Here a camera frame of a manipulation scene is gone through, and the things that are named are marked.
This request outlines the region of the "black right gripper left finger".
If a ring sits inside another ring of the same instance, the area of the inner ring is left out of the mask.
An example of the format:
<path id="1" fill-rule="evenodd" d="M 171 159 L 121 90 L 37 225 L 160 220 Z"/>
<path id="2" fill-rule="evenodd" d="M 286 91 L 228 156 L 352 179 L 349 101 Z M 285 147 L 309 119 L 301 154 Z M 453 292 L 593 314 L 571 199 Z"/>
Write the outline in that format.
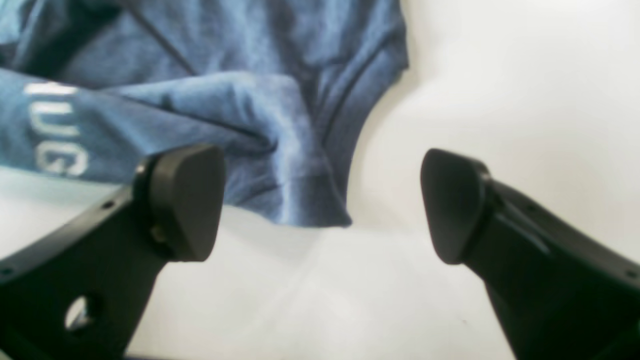
<path id="1" fill-rule="evenodd" d="M 210 257 L 225 187 L 217 146 L 154 153 L 132 184 L 2 257 L 1 353 L 123 360 L 165 265 Z"/>

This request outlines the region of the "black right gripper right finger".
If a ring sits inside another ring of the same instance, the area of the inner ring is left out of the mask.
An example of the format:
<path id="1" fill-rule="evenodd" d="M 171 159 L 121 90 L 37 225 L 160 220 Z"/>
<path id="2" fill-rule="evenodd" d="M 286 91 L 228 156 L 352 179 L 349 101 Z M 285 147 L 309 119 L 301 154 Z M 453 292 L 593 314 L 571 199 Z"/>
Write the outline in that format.
<path id="1" fill-rule="evenodd" d="M 420 184 L 439 259 L 484 283 L 518 360 L 637 360 L 640 268 L 490 175 L 428 150 Z"/>

